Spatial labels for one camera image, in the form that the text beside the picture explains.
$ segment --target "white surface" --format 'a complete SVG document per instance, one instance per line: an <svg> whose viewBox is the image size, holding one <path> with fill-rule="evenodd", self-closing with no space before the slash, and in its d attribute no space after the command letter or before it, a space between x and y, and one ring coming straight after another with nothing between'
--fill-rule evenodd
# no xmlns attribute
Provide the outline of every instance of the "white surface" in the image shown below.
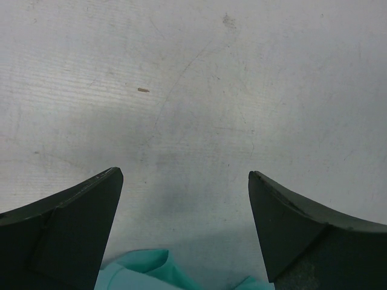
<svg viewBox="0 0 387 290"><path fill-rule="evenodd" d="M1 1L0 211L119 166L106 258L265 278L250 170L387 223L386 1ZM145 88L150 92L139 92Z"/></svg>

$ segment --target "scratch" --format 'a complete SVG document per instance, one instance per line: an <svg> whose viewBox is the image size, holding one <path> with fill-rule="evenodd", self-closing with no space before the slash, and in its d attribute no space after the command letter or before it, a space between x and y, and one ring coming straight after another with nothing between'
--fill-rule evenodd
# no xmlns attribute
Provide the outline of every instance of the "scratch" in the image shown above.
<svg viewBox="0 0 387 290"><path fill-rule="evenodd" d="M353 153L353 149L352 149L351 152L344 158L343 161L345 161L350 155L352 155L352 153Z"/></svg>
<svg viewBox="0 0 387 290"><path fill-rule="evenodd" d="M90 85L87 86L87 88L90 88L93 85L93 83L96 81L96 79L97 77L94 78L94 80L90 83Z"/></svg>
<svg viewBox="0 0 387 290"><path fill-rule="evenodd" d="M160 109L160 113L158 113L158 116L156 118L156 121L155 121L155 124L153 125L153 131L155 130L156 128L156 125L157 125L157 122L158 122L158 119L160 119L160 116L161 116L161 113L163 112L163 109L165 107L165 104L166 102L168 101L169 97L171 96L172 94L172 91L174 90L174 88L176 87L177 83L180 81L181 77L184 75L184 73L187 71L187 69L191 66L191 64L200 56L200 54L203 53L203 51L210 45L210 43L212 42L212 39L209 41L209 43L206 44L205 47L203 47L203 49L188 63L188 65L185 67L185 69L181 72L181 74L178 76L176 82L174 83L174 85L171 87L171 89L169 90L168 94L167 94L167 97L165 98L164 100L164 103L162 104L161 106L161 109Z"/></svg>
<svg viewBox="0 0 387 290"><path fill-rule="evenodd" d="M284 96L282 96L282 98L279 100L279 102L276 104L276 106L272 109L272 111L270 112L270 114L268 115L268 118L270 118L272 116L272 113L277 110L278 106L282 103L284 99Z"/></svg>
<svg viewBox="0 0 387 290"><path fill-rule="evenodd" d="M219 129L219 130L230 130L232 132L234 132L234 131L243 132L243 133L246 132L245 130L237 129L237 128L227 128L227 127L213 127L213 128L214 129Z"/></svg>
<svg viewBox="0 0 387 290"><path fill-rule="evenodd" d="M241 113L241 116L242 116L242 120L243 120L243 123L246 124L246 119L244 118L243 114L242 114L242 110L241 110L241 107L240 105L238 104L238 109L239 109L239 113Z"/></svg>
<svg viewBox="0 0 387 290"><path fill-rule="evenodd" d="M156 29L156 31L159 33L159 35L161 35L162 38L165 39L164 34L163 34L163 33L157 28L157 26L153 23L152 18L149 17L149 21L151 22L151 24L153 25L153 27Z"/></svg>
<svg viewBox="0 0 387 290"><path fill-rule="evenodd" d="M252 150L252 152L251 152L251 154L250 154L249 159L253 156L253 152L254 152L254 148L255 148L253 141L252 141L252 145L253 145L253 150Z"/></svg>
<svg viewBox="0 0 387 290"><path fill-rule="evenodd" d="M15 130L15 137L14 137L15 139L17 139L17 137L19 135L21 117L22 117L22 110L21 110L21 107L19 106L18 107L18 120L16 121L16 130Z"/></svg>
<svg viewBox="0 0 387 290"><path fill-rule="evenodd" d="M359 61L360 61L362 59L362 44L360 43L360 41L357 45L357 53L359 54Z"/></svg>

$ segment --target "teal cloth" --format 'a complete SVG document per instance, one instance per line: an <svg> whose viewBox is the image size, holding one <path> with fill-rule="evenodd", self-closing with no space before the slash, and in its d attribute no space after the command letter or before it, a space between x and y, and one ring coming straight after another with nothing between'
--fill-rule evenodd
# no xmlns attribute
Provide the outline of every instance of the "teal cloth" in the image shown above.
<svg viewBox="0 0 387 290"><path fill-rule="evenodd" d="M133 251L99 271L94 290L203 290L174 262L168 250ZM274 284L246 278L235 290L274 290Z"/></svg>

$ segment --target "small debris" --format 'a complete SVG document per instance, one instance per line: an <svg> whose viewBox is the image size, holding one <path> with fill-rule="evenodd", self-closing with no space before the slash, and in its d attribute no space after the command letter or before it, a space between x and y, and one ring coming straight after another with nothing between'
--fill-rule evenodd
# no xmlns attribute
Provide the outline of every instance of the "small debris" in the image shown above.
<svg viewBox="0 0 387 290"><path fill-rule="evenodd" d="M148 89L143 89L143 88L138 88L137 90L138 90L139 92L149 92Z"/></svg>

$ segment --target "scuff mark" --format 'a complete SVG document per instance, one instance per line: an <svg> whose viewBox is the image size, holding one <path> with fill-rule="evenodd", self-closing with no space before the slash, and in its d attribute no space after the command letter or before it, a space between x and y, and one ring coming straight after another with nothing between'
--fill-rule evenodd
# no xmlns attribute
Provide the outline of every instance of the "scuff mark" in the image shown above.
<svg viewBox="0 0 387 290"><path fill-rule="evenodd" d="M236 29L235 19L231 18L227 13L223 17L223 24L229 29Z"/></svg>

